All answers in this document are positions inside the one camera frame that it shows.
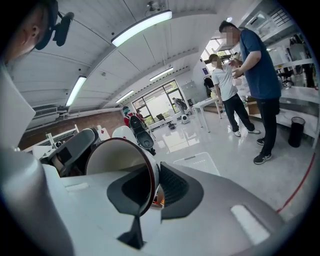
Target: fluorescent light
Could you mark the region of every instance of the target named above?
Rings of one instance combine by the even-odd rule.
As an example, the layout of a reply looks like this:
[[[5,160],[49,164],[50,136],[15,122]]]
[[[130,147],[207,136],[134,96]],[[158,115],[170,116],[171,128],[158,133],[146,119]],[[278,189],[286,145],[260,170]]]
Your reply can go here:
[[[134,92],[134,90],[129,91],[126,95],[122,96],[120,99],[118,99],[115,103],[119,103],[120,101],[122,101],[124,98],[126,98],[127,96],[129,96],[130,94],[132,94]]]
[[[75,86],[72,89],[72,92],[70,93],[70,96],[68,98],[68,101],[66,102],[65,106],[69,107],[74,102],[78,92],[80,91],[81,87],[84,85],[87,78],[85,76],[80,75],[75,83]]]
[[[172,18],[172,11],[165,10],[162,12],[159,12],[155,15],[152,15],[150,17],[147,17],[138,23],[130,26],[125,31],[118,34],[115,38],[111,40],[111,43],[113,43],[116,47],[123,44],[125,41],[127,41],[129,38],[132,38],[134,35],[138,34],[139,32],[155,25],[160,22],[170,20]]]
[[[153,80],[157,79],[158,77],[161,77],[162,75],[164,75],[164,74],[166,74],[166,73],[170,72],[171,70],[174,70],[174,67],[170,67],[169,69],[167,69],[167,70],[163,71],[163,72],[162,72],[162,73],[160,73],[160,74],[157,74],[156,76],[154,76],[154,77],[150,78],[149,80],[150,80],[150,81],[153,81]]]

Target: white ceiling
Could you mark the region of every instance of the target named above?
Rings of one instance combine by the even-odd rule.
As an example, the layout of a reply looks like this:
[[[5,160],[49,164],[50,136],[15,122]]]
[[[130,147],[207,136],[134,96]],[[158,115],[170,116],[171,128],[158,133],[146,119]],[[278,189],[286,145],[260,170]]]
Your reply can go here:
[[[65,106],[78,76],[85,75],[88,79],[69,110],[106,108],[129,90],[149,85],[149,78],[169,65],[176,71],[192,68],[232,0],[159,0],[163,10],[172,11],[172,19],[113,46],[115,35],[152,14],[147,2],[58,0],[61,13],[74,13],[65,45],[51,41],[11,66],[13,81],[28,103]]]

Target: table leg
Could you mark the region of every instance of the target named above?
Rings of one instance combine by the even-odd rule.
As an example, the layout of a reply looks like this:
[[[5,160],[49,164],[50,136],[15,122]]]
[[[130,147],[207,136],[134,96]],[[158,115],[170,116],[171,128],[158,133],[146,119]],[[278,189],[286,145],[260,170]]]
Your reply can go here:
[[[208,133],[210,133],[210,130],[209,130],[208,124],[207,124],[207,120],[206,120],[206,117],[205,117],[204,108],[203,108],[203,107],[200,107],[200,110],[201,110],[201,113],[202,113],[202,116],[203,116],[204,126],[205,126],[205,128],[206,128],[206,131],[207,131]]]
[[[195,107],[193,108],[193,110],[194,110],[194,113],[195,113],[195,115],[196,115],[196,118],[199,120],[200,127],[202,128],[203,125],[202,125],[202,123],[201,123],[201,120],[200,120],[198,111],[197,111],[197,109],[196,109]]]
[[[219,118],[221,119],[222,117],[221,117],[221,113],[220,113],[220,109],[217,101],[215,102],[215,106],[216,106],[216,110],[218,110]]]

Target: dark pants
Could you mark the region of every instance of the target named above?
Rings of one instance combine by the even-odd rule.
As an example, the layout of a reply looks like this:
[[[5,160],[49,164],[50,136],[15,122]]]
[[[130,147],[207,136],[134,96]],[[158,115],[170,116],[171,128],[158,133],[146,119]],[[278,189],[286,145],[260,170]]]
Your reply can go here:
[[[235,112],[249,131],[253,131],[255,129],[254,124],[249,120],[248,113],[238,94],[232,96],[226,101],[223,101],[223,104],[233,132],[239,131],[239,126],[235,120]]]
[[[270,155],[275,145],[277,135],[277,119],[279,114],[279,98],[257,99],[258,108],[260,110],[263,126],[265,129],[264,146],[261,153]]]

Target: white table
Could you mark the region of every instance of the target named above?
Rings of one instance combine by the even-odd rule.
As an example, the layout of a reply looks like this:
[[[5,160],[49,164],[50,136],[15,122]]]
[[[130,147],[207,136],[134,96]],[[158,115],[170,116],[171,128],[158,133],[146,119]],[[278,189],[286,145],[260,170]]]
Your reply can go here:
[[[198,115],[198,111],[196,110],[197,108],[200,109],[200,111],[201,111],[201,113],[202,113],[202,116],[203,116],[203,120],[204,120],[204,126],[205,126],[206,131],[207,131],[208,133],[210,133],[210,130],[209,130],[209,128],[208,128],[208,124],[207,124],[207,121],[206,121],[204,107],[205,107],[205,106],[208,106],[208,105],[210,105],[210,104],[212,104],[212,103],[215,103],[216,109],[217,109],[217,111],[218,111],[219,118],[221,119],[222,117],[221,117],[221,114],[220,114],[220,110],[219,110],[219,106],[218,106],[218,102],[217,102],[217,101],[218,101],[218,98],[216,98],[216,99],[207,98],[207,99],[205,99],[205,100],[203,100],[203,101],[200,101],[200,102],[198,102],[197,104],[194,104],[194,105],[193,105],[193,107],[195,108],[195,109],[194,109],[195,115],[196,115],[197,119],[199,120],[200,126],[203,127],[203,125],[202,125],[202,123],[201,123],[201,120],[200,120],[200,117],[199,117],[199,115]]]

